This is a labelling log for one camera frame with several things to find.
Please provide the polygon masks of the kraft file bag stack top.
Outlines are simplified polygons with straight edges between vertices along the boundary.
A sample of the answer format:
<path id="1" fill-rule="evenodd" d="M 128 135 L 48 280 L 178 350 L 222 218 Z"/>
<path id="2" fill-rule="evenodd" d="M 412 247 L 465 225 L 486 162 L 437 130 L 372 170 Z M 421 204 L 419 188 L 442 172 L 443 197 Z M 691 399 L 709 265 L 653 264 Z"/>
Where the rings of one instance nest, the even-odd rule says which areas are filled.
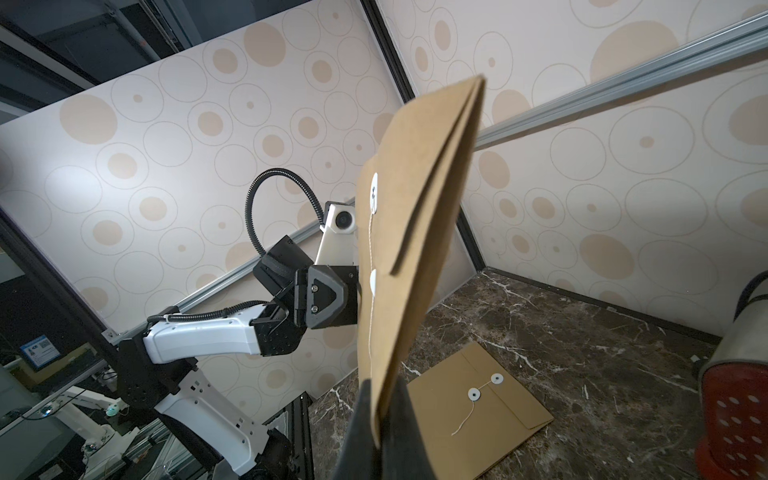
<path id="1" fill-rule="evenodd" d="M 485 77 L 477 75 L 405 104 L 357 180 L 358 369 L 370 388 L 366 422 L 376 445 L 399 363 L 448 254 L 485 89 Z"/>

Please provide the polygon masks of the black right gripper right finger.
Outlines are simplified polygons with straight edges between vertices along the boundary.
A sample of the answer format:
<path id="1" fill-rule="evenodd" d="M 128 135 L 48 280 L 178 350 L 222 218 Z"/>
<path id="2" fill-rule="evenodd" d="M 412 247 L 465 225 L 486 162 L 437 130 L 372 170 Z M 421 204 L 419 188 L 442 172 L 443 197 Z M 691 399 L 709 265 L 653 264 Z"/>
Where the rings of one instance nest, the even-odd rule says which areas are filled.
<path id="1" fill-rule="evenodd" d="M 382 479 L 436 479 L 402 377 L 396 380 L 381 435 Z"/>

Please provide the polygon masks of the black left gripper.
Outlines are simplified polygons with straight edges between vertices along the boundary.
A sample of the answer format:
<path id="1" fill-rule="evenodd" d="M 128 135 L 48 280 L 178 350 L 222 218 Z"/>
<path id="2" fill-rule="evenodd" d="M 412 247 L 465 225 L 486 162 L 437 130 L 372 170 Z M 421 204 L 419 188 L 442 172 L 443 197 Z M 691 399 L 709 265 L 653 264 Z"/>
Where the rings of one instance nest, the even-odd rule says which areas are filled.
<path id="1" fill-rule="evenodd" d="M 253 269 L 255 278 L 299 327 L 318 330 L 358 322 L 358 273 L 353 265 L 316 265 L 284 236 Z"/>

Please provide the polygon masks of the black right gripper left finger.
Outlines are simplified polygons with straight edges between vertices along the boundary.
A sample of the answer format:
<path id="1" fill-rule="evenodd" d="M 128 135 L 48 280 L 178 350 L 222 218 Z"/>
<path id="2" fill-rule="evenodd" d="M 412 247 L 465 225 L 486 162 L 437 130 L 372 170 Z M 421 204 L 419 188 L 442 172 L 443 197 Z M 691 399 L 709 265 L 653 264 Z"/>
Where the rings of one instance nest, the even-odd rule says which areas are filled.
<path id="1" fill-rule="evenodd" d="M 374 480 L 382 477 L 381 454 L 371 427 L 371 380 L 364 380 L 331 478 Z"/>

